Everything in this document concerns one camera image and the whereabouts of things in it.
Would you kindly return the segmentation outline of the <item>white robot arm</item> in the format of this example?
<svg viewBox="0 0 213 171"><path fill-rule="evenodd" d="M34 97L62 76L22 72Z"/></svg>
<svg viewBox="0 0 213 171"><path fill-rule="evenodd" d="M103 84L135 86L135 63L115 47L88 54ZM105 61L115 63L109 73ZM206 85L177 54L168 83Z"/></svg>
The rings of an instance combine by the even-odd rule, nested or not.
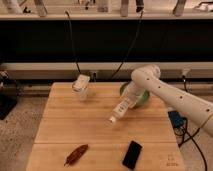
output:
<svg viewBox="0 0 213 171"><path fill-rule="evenodd" d="M139 97L149 91L213 137L213 103L161 81L160 75L161 71L157 65L135 69L122 96L130 99L134 106Z"/></svg>

